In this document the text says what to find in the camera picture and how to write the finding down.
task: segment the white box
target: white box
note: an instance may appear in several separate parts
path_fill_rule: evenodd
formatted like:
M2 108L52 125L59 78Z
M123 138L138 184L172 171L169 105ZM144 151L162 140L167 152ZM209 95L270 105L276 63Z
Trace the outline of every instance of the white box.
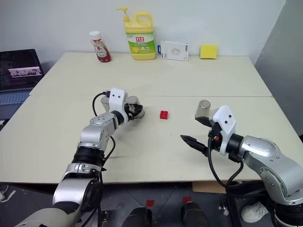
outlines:
M164 59L188 61L188 43L161 41L161 56Z

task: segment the bottle label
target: bottle label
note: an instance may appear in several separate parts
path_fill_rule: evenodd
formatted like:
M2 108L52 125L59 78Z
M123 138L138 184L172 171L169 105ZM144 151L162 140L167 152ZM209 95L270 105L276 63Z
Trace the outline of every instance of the bottle label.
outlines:
M101 44L95 44L95 52L96 52L96 55L100 58L104 58L107 55L106 50L104 49L103 45L101 45Z
M155 53L153 32L126 33L131 53Z

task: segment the white tabletop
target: white tabletop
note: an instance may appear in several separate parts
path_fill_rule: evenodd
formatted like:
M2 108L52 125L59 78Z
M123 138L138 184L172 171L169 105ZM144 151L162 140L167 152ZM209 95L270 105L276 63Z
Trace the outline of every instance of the white tabletop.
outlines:
M30 95L90 95L112 87L137 96L271 96L248 57L189 61L135 61L113 54L101 63L95 53L66 53Z
M72 161L82 129L93 117L93 96L30 96L0 131L0 182L57 183ZM180 134L206 143L209 128L194 120L205 97L139 96L145 116L119 127L116 150L105 164L106 183L214 180L207 159ZM274 141L303 166L303 144L272 97L207 97L215 109L229 105L236 132ZM97 113L102 113L99 104ZM169 111L160 120L160 110ZM238 164L213 152L218 175L228 179ZM244 167L237 179L258 179Z

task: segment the red sauce bottle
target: red sauce bottle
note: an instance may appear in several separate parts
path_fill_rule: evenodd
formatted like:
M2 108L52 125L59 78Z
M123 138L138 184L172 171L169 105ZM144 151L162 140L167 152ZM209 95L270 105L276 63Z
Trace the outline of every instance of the red sauce bottle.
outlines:
M95 48L95 52L97 58L100 62L109 62L111 60L111 56L105 44L101 39L101 34L99 31L92 31L89 33L91 37L91 43Z

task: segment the red block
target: red block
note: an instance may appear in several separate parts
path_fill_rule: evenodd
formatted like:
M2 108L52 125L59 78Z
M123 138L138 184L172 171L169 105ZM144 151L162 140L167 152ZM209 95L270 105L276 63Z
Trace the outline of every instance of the red block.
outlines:
M147 200L145 206L152 207L155 204L155 200Z
M169 117L169 112L168 112L168 111L161 110L161 112L160 112L160 119L167 120L168 117Z
M187 202L192 201L192 200L193 200L193 198L191 196L186 196L186 197L182 198L182 203L187 203Z

